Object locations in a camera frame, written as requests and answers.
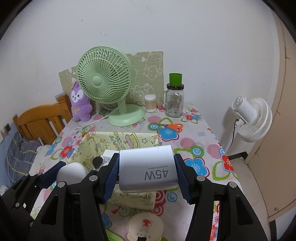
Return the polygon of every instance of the door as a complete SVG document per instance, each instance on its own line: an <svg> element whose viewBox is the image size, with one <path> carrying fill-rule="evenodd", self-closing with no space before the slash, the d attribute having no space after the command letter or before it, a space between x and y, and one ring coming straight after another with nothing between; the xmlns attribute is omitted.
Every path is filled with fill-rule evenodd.
<svg viewBox="0 0 296 241"><path fill-rule="evenodd" d="M271 128L248 163L269 221L296 205L296 44L282 26L286 45L284 87Z"/></svg>

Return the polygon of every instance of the fabric storage box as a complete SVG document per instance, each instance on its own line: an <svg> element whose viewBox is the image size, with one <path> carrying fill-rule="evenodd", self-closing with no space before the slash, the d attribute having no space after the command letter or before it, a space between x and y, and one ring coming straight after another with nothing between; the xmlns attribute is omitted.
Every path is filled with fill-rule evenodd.
<svg viewBox="0 0 296 241"><path fill-rule="evenodd" d="M67 164L81 163L88 172L94 169L92 160L105 150L126 150L159 145L159 136L152 133L130 132L88 132L77 149L73 152ZM108 202L136 209L153 210L156 192L134 194L122 193L116 184L113 195Z"/></svg>

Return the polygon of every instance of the wall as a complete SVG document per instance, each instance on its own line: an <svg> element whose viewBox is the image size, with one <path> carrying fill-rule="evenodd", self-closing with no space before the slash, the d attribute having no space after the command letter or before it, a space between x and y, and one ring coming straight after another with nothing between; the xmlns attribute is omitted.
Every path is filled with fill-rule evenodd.
<svg viewBox="0 0 296 241"><path fill-rule="evenodd" d="M0 187L6 185L10 187L8 175L7 175L7 166L5 166L6 153L9 148L9 145L17 132L17 128L14 123L10 124L11 130L5 137L5 139L0 143Z"/></svg>
<svg viewBox="0 0 296 241"><path fill-rule="evenodd" d="M237 95L273 101L278 38L261 0L33 0L0 41L0 126L54 103L62 92L58 72L98 45L163 51L165 83L170 72L183 74L186 101L198 106L222 144ZM231 151L251 148L241 141Z"/></svg>
<svg viewBox="0 0 296 241"><path fill-rule="evenodd" d="M296 214L296 207L292 208L290 211L286 212L284 215L276 219L276 237L279 239L288 226L290 225L292 219Z"/></svg>

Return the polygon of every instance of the black jar lid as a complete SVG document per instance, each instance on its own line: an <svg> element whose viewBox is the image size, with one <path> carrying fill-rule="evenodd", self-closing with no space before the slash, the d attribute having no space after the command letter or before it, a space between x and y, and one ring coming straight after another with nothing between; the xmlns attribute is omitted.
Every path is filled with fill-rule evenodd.
<svg viewBox="0 0 296 241"><path fill-rule="evenodd" d="M183 90L184 85L181 84L181 86L170 86L170 83L167 84L167 89L168 90Z"/></svg>

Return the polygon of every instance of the cotton swab container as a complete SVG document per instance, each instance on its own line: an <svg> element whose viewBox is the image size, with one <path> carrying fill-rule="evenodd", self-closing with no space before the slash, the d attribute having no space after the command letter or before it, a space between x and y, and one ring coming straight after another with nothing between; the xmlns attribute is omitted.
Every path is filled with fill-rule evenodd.
<svg viewBox="0 0 296 241"><path fill-rule="evenodd" d="M145 101L145 108L147 112L156 111L156 95L154 94L145 95L144 101Z"/></svg>

